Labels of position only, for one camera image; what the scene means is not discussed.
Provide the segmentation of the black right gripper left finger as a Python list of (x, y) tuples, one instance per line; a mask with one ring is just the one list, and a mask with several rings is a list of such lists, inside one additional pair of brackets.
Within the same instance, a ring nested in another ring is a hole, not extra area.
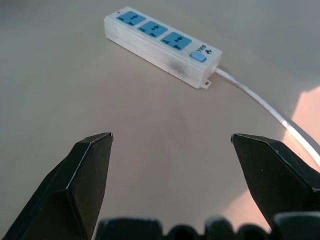
[(103, 203), (111, 132), (77, 142), (40, 183), (5, 240), (90, 240)]

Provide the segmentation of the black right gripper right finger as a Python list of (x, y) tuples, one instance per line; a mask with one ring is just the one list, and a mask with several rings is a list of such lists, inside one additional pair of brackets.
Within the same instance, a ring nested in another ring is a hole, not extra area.
[(284, 143), (263, 136), (231, 136), (249, 192), (270, 224), (320, 227), (320, 174)]

